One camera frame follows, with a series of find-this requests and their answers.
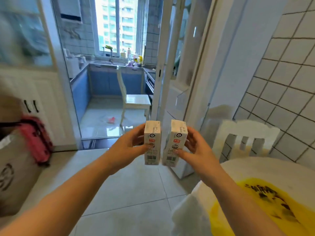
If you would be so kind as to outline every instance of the cabinet handle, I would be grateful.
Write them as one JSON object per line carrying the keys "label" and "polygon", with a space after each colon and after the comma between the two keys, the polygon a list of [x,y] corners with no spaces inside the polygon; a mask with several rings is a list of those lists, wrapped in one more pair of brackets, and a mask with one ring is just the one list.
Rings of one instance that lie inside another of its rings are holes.
{"label": "cabinet handle", "polygon": [[36,112],[39,113],[39,111],[38,111],[38,109],[37,109],[37,106],[36,106],[36,100],[33,100],[33,105],[34,105],[34,107],[35,107]]}
{"label": "cabinet handle", "polygon": [[26,106],[26,108],[27,108],[28,113],[31,113],[32,111],[28,108],[28,105],[27,105],[26,100],[24,100],[24,104],[25,104],[25,106]]}

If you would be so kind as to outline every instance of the forearm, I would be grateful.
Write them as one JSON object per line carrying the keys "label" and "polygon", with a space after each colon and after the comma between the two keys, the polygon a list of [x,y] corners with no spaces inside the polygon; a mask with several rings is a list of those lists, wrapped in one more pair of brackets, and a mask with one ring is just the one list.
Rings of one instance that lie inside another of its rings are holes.
{"label": "forearm", "polygon": [[251,196],[222,168],[215,176],[209,175],[206,178],[206,184],[213,190],[236,236],[285,236]]}
{"label": "forearm", "polygon": [[69,235],[108,176],[103,155],[45,196],[0,235]]}

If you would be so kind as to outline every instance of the milk carton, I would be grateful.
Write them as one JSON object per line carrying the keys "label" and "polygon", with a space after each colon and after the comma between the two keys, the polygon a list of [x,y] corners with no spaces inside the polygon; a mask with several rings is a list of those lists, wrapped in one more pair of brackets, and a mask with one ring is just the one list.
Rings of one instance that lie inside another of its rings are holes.
{"label": "milk carton", "polygon": [[168,167],[175,167],[179,157],[174,154],[173,150],[183,149],[187,138],[186,123],[172,119],[171,131],[166,139],[165,149],[163,151],[162,164]]}
{"label": "milk carton", "polygon": [[161,124],[160,121],[147,121],[144,128],[144,143],[153,144],[154,147],[144,154],[145,165],[158,165],[161,149]]}

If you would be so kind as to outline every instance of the white chair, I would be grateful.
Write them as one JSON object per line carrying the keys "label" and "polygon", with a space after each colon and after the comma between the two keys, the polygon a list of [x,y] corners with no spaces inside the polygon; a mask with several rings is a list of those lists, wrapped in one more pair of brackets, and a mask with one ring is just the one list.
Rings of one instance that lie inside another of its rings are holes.
{"label": "white chair", "polygon": [[217,159],[219,159],[226,138],[229,134],[233,134],[236,135],[236,138],[232,146],[230,146],[232,149],[229,159],[249,156],[255,138],[265,139],[265,142],[261,142],[261,145],[258,146],[256,153],[258,156],[267,156],[279,132],[280,129],[277,127],[269,127],[252,120],[223,120],[215,137],[212,150]]}
{"label": "white chair", "polygon": [[150,106],[151,106],[149,96],[146,94],[127,94],[123,77],[121,75],[120,66],[117,66],[117,79],[118,79],[121,94],[123,96],[123,104],[124,104],[123,112],[121,114],[120,126],[123,123],[126,108],[145,109],[144,115],[146,116],[147,120],[149,120]]}

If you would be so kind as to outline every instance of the white floor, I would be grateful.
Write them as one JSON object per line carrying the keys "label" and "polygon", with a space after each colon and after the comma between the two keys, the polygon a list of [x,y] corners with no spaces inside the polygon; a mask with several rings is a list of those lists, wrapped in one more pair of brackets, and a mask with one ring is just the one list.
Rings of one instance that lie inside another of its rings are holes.
{"label": "white floor", "polygon": [[[80,122],[82,138],[118,137],[146,121],[143,109],[126,109],[121,128],[122,112],[122,99],[92,98]],[[115,123],[108,123],[112,117]]]}
{"label": "white floor", "polygon": [[[51,166],[42,172],[19,214],[105,151],[53,154]],[[171,210],[198,182],[195,174],[179,180],[168,167],[145,166],[140,156],[104,182],[70,235],[167,236],[172,230]],[[0,224],[12,219],[2,218]]]}

